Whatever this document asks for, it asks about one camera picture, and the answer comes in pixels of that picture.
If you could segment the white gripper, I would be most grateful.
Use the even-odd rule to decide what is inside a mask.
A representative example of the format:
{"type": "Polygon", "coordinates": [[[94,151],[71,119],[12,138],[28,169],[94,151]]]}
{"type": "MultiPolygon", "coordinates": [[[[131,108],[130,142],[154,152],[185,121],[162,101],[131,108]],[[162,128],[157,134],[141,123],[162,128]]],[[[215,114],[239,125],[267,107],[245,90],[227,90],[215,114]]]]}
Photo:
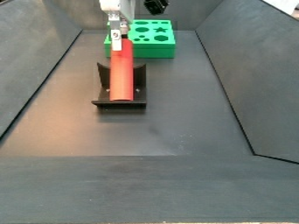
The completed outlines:
{"type": "Polygon", "coordinates": [[[130,31],[135,19],[137,0],[99,0],[101,9],[107,13],[113,50],[122,50],[122,35],[130,31]]]}

